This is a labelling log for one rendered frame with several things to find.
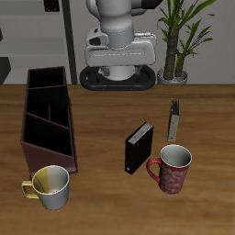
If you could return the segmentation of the thin grey book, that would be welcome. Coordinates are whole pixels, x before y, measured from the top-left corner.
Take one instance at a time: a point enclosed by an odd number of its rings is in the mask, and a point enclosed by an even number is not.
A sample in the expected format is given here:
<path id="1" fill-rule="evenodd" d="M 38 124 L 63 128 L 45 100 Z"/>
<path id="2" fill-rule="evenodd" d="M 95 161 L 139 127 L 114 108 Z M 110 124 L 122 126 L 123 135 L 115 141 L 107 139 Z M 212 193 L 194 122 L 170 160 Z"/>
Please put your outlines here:
<path id="1" fill-rule="evenodd" d="M 180 100 L 173 99 L 168 122 L 168 141 L 175 142 L 180 117 Z"/>

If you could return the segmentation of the yellow and white mug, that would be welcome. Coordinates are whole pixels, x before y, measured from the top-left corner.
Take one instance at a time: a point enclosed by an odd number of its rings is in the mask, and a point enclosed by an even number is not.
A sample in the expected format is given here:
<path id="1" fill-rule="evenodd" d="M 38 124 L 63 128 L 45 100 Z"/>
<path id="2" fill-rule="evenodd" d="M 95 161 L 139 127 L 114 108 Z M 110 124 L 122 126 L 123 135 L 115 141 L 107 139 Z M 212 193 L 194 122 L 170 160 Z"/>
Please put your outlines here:
<path id="1" fill-rule="evenodd" d="M 21 190 L 26 198 L 38 199 L 49 210 L 62 208 L 69 197 L 70 175 L 58 165 L 39 169 L 31 181 L 23 181 Z"/>

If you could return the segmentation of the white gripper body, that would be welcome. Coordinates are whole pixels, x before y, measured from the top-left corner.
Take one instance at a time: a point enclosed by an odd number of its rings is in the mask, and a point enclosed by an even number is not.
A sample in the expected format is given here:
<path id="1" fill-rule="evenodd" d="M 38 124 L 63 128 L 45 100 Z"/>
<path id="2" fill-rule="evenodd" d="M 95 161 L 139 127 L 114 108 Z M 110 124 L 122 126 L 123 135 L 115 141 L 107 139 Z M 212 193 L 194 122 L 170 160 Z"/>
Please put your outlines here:
<path id="1" fill-rule="evenodd" d="M 85 61 L 90 67 L 130 66 L 155 63 L 156 37 L 154 34 L 135 33 L 134 40 L 124 48 L 89 45 L 85 49 Z"/>

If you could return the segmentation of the dark brown desk caddy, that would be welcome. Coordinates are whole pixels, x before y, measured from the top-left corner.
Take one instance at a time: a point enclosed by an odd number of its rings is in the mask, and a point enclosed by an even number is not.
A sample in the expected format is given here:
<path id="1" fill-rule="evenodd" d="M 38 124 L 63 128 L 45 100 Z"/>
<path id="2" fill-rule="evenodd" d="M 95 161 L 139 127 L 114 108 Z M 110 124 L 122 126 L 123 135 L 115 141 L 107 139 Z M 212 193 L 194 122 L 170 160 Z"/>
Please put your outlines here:
<path id="1" fill-rule="evenodd" d="M 60 165 L 70 175 L 78 173 L 64 67 L 28 71 L 20 143 L 30 175 L 49 165 Z"/>

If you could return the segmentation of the red patterned mug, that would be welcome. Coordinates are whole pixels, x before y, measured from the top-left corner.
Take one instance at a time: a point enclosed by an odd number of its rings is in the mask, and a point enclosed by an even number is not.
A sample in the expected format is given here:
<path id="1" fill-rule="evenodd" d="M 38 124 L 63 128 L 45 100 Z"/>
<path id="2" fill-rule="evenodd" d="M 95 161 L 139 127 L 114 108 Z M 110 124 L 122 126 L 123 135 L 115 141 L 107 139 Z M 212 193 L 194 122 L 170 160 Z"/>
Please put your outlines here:
<path id="1" fill-rule="evenodd" d="M 148 174 L 154 179 L 161 190 L 169 195 L 178 194 L 184 184 L 185 176 L 192 161 L 190 151 L 176 144 L 166 145 L 161 149 L 159 158 L 151 158 L 146 163 Z M 159 175 L 151 171 L 151 166 L 157 163 Z"/>

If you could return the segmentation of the dark grey upright post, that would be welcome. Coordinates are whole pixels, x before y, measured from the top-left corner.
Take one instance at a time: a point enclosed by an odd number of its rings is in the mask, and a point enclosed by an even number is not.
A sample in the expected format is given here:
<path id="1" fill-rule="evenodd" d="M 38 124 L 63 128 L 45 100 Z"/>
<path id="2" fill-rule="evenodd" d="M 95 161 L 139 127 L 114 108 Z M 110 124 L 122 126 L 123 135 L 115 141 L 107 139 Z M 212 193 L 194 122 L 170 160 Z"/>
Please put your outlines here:
<path id="1" fill-rule="evenodd" d="M 73 45 L 73 28 L 72 28 L 72 19 L 70 11 L 70 1 L 62 0 L 62 12 L 63 12 L 63 21 L 65 28 L 65 38 L 68 51 L 68 61 L 71 75 L 71 83 L 77 84 L 77 72 L 76 72 L 76 62 L 75 62 L 75 53 Z"/>

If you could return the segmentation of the flat black base plate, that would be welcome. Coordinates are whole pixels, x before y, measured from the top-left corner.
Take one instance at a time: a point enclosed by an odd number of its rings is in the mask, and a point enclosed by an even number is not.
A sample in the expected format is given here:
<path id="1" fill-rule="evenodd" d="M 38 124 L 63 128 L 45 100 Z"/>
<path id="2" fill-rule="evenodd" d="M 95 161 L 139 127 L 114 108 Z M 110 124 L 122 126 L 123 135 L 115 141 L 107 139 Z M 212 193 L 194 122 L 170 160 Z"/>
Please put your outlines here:
<path id="1" fill-rule="evenodd" d="M 129 79 L 112 81 L 100 74 L 98 67 L 84 68 L 80 73 L 83 88 L 91 91 L 144 91 L 151 89 L 156 82 L 155 72 L 143 65 L 140 74 L 133 74 Z"/>

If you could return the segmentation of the green pot plant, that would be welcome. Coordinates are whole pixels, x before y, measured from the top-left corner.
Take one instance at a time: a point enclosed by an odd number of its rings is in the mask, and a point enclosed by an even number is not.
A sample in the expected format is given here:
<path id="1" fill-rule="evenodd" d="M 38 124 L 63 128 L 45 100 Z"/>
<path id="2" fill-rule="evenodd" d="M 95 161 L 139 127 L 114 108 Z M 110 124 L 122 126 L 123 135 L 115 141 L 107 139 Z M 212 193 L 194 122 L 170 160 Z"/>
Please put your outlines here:
<path id="1" fill-rule="evenodd" d="M 183 70 L 185 58 L 189 55 L 195 56 L 194 49 L 197 46 L 212 40 L 207 38 L 210 26 L 196 35 L 201 19 L 191 26 L 187 25 L 199 12 L 216 2 L 205 0 L 199 4 L 198 1 L 185 9 L 185 0 L 167 0 L 168 13 L 161 8 L 164 17 L 158 23 L 162 22 L 166 26 L 166 29 L 162 28 L 162 40 L 167 44 L 167 50 L 164 67 L 157 72 L 158 84 L 186 84 L 188 74 Z"/>

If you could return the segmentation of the black book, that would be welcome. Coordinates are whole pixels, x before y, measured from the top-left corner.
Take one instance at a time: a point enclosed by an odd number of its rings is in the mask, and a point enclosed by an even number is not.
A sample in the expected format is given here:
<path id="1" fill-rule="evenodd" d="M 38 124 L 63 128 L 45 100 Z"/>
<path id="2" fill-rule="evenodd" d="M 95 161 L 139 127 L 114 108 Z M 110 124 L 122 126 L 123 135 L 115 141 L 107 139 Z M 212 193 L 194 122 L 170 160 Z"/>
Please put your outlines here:
<path id="1" fill-rule="evenodd" d="M 153 125 L 143 123 L 126 139 L 125 171 L 134 174 L 151 155 Z"/>

